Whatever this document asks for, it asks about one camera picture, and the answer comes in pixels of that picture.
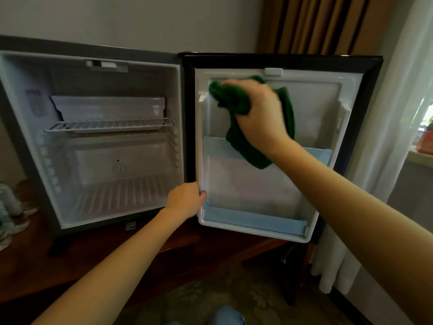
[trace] mini fridge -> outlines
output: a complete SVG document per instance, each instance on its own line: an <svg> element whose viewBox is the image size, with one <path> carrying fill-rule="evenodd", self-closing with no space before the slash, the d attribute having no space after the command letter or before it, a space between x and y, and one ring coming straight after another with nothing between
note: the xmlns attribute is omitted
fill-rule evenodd
<svg viewBox="0 0 433 325"><path fill-rule="evenodd" d="M225 140L209 83L262 75L287 87L295 140L344 175L382 57L203 54L0 37L0 111L57 235L141 216L198 181L207 226L307 242L319 217L275 165Z"/></svg>

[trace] left hand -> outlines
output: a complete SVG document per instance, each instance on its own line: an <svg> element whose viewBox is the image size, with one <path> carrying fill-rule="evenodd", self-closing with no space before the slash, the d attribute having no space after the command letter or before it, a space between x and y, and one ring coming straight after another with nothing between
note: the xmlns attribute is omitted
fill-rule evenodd
<svg viewBox="0 0 433 325"><path fill-rule="evenodd" d="M197 214L206 198L206 191L199 191L197 182L184 183L168 193L165 208L173 213L180 212L187 219Z"/></svg>

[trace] window sill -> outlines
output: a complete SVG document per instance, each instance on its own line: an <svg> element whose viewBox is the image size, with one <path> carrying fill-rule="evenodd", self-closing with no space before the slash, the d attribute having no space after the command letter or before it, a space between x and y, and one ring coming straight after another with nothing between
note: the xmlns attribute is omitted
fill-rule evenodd
<svg viewBox="0 0 433 325"><path fill-rule="evenodd" d="M415 150L415 145L410 146L406 161L433 169L433 155L418 153Z"/></svg>

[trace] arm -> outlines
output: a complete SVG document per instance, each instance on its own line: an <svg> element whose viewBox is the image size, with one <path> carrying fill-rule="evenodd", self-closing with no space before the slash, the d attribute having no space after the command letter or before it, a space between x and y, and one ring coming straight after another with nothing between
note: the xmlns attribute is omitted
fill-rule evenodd
<svg viewBox="0 0 433 325"><path fill-rule="evenodd" d="M281 106L265 84L229 80L252 109L237 121L320 212L363 267L416 324L433 321L433 234L306 152L285 131Z"/></svg>
<svg viewBox="0 0 433 325"><path fill-rule="evenodd" d="M112 324L133 293L144 272L170 237L206 200L198 184L176 187L167 205L139 232L56 300L34 325Z"/></svg>

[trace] hand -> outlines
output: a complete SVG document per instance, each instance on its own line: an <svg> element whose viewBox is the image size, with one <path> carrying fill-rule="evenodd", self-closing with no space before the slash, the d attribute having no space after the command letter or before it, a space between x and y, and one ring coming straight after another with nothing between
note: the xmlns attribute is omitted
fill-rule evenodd
<svg viewBox="0 0 433 325"><path fill-rule="evenodd" d="M200 192L197 182L185 183L168 193L165 208L174 213L180 213L186 219L197 214L206 198L206 191Z"/></svg>
<svg viewBox="0 0 433 325"><path fill-rule="evenodd" d="M242 88L251 102L247 115L236 115L236 120L248 142L263 154L269 153L283 140L290 140L284 125L281 103L267 84L255 80L226 80L223 85Z"/></svg>

